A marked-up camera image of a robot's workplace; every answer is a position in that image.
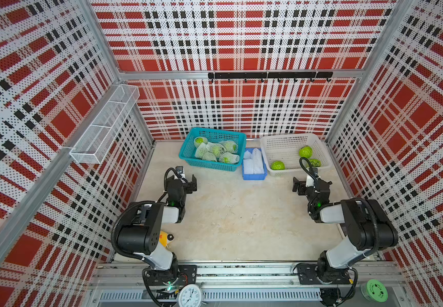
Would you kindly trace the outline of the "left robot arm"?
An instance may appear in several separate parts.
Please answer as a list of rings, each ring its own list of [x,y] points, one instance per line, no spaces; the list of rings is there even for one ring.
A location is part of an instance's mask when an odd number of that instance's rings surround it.
[[[160,243],[164,224],[181,223],[186,197],[197,191],[197,179],[166,179],[166,202],[130,203],[113,226],[111,243],[123,257],[145,262],[145,278],[156,285],[188,285],[196,282],[197,266],[179,265],[175,253]]]

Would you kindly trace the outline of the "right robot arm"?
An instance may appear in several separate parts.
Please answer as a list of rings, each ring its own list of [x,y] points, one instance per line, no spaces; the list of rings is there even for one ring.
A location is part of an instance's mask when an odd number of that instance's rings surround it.
[[[398,244],[398,232],[376,200],[352,198],[330,202],[331,182],[308,176],[293,178],[292,191],[307,198],[307,212],[316,223],[343,224],[346,235],[334,248],[323,251],[315,265],[322,284],[342,281],[352,266],[379,250]]]

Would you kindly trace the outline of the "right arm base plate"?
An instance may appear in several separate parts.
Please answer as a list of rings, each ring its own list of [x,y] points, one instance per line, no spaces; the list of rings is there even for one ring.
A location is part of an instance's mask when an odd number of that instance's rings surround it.
[[[299,263],[294,269],[301,285],[349,285],[347,269],[334,269],[314,263]]]

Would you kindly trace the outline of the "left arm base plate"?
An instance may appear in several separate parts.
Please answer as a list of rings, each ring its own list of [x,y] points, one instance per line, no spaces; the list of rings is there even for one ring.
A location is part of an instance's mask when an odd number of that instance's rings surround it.
[[[143,279],[147,282],[148,286],[185,286],[196,283],[197,269],[198,267],[196,265],[174,266],[167,271],[146,268]]]

